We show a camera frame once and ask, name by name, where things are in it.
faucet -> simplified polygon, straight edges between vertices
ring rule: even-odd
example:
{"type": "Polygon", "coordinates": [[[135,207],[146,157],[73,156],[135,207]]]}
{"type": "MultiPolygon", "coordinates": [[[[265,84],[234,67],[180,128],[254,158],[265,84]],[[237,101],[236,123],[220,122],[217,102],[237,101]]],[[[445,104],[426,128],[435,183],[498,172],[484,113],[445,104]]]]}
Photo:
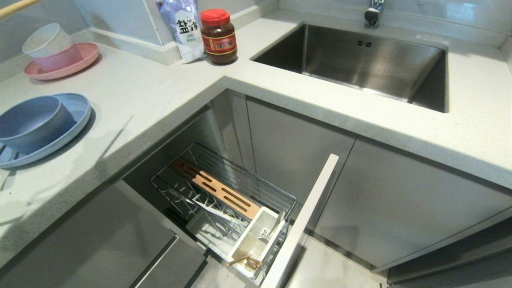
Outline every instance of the faucet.
{"type": "Polygon", "coordinates": [[[385,0],[370,0],[371,7],[365,12],[365,27],[378,28],[380,24],[380,17],[384,12],[385,0]]]}

blue plate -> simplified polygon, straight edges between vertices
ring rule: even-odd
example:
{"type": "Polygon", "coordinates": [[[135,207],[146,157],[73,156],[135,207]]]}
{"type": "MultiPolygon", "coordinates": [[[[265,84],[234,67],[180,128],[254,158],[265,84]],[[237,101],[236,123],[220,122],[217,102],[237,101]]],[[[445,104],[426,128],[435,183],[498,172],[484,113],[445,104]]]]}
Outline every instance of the blue plate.
{"type": "Polygon", "coordinates": [[[62,148],[84,129],[91,116],[89,100],[85,96],[75,93],[56,94],[54,96],[59,98],[62,104],[68,108],[76,124],[57,140],[28,155],[17,153],[9,147],[5,147],[2,154],[0,154],[0,168],[18,167],[42,159],[62,148]]]}

pink plate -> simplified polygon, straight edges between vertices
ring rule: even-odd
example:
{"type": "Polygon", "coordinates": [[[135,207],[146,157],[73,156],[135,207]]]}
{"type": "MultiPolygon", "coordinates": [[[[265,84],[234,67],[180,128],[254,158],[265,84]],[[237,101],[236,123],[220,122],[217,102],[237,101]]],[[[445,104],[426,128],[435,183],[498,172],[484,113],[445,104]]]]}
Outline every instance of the pink plate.
{"type": "Polygon", "coordinates": [[[25,67],[25,74],[37,80],[58,79],[85,69],[99,56],[98,46],[94,43],[79,43],[76,46],[82,55],[82,61],[53,72],[44,71],[38,63],[32,61],[25,67]]]}

open cabinet door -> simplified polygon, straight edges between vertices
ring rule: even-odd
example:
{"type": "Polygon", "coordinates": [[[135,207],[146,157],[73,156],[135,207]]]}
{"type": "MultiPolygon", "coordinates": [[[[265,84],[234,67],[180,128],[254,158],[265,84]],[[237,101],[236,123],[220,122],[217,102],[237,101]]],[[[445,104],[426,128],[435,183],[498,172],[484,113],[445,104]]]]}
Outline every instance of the open cabinet door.
{"type": "Polygon", "coordinates": [[[320,172],[311,193],[302,207],[293,227],[290,229],[283,246],[277,254],[272,267],[263,280],[262,288],[276,288],[286,284],[290,269],[294,266],[294,260],[298,256],[297,246],[304,240],[304,230],[311,219],[313,212],[320,200],[324,189],[331,177],[334,167],[338,162],[338,156],[331,154],[320,172]]]}

salt bag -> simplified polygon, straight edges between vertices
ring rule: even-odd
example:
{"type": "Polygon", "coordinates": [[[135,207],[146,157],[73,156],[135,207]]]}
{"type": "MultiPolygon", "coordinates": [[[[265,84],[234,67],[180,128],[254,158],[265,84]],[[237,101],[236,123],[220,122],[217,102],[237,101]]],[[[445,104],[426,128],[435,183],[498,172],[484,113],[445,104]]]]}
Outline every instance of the salt bag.
{"type": "Polygon", "coordinates": [[[183,62],[205,58],[197,0],[162,0],[157,5],[162,19],[174,32],[183,62]]]}

